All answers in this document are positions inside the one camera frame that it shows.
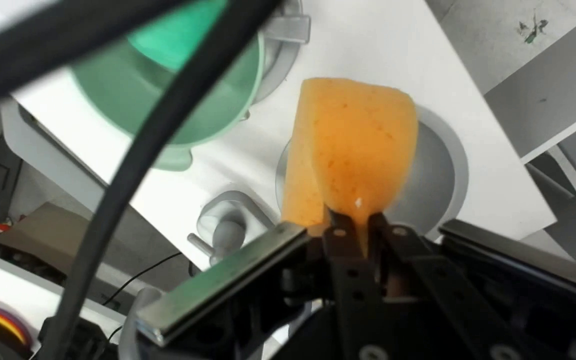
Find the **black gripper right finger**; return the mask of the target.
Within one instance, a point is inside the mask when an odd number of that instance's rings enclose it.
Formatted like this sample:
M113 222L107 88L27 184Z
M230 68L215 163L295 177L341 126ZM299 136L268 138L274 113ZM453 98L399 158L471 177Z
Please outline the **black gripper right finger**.
M370 258L388 303L404 317L404 347L434 360L492 360L501 319L463 271L412 229L368 221Z

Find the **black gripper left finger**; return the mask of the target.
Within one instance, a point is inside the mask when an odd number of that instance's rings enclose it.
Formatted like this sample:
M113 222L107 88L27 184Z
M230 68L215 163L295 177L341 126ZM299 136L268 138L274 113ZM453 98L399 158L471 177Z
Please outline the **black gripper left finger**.
M325 213L323 252L330 268L335 324L343 360L386 360L377 324L379 292L357 247L357 231L348 216Z

